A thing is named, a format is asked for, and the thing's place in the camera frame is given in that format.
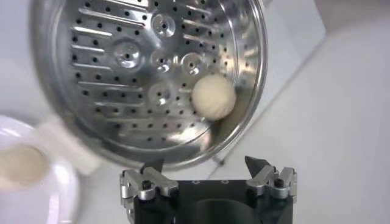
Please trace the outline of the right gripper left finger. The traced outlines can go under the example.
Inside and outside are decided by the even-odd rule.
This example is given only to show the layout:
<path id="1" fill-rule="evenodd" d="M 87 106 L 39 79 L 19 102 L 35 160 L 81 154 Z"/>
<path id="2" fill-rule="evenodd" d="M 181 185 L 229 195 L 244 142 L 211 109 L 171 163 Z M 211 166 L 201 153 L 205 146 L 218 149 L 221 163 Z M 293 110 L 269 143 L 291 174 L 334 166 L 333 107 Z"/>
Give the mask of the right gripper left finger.
<path id="1" fill-rule="evenodd" d="M 163 160 L 145 163 L 140 170 L 127 169 L 120 176 L 120 197 L 122 206 L 133 209 L 136 199 L 151 201 L 158 195 L 173 198 L 179 192 L 179 182 L 164 176 Z"/>

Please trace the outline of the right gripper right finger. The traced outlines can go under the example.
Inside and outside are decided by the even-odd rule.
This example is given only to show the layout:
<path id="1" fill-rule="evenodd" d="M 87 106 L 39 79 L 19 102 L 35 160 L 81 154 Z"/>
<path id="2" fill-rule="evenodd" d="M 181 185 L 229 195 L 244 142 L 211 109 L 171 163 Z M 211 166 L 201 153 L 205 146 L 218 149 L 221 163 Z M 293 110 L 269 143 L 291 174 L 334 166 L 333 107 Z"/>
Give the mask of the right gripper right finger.
<path id="1" fill-rule="evenodd" d="M 281 172 L 265 159 L 251 156 L 244 157 L 251 179 L 246 181 L 247 187 L 256 196 L 269 193 L 272 198 L 284 200 L 291 197 L 297 199 L 297 172 L 292 167 L 284 167 Z"/>

